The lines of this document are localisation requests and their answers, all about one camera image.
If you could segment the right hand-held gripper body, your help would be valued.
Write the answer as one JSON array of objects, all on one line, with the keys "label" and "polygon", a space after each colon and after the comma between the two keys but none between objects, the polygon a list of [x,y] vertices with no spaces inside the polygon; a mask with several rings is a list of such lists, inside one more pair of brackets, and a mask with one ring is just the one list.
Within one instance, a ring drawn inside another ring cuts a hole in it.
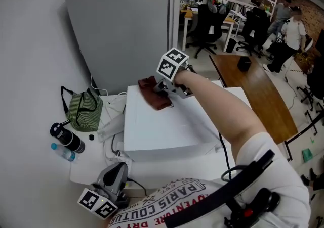
[{"label": "right hand-held gripper body", "polygon": [[156,72],[166,80],[168,92],[173,92],[181,98],[188,98],[193,95],[192,91],[184,85],[176,85],[174,78],[178,71],[190,71],[196,73],[193,66],[188,63],[189,56],[172,48],[162,55]]}]

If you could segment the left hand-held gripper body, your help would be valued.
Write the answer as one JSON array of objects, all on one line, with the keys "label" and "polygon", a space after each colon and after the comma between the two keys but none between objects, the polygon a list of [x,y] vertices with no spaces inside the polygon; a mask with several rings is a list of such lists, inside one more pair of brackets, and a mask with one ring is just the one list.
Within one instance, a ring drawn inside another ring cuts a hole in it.
[{"label": "left hand-held gripper body", "polygon": [[98,218],[106,220],[118,210],[128,207],[129,199],[124,193],[125,185],[124,182],[117,186],[92,183],[90,188],[84,188],[77,204]]}]

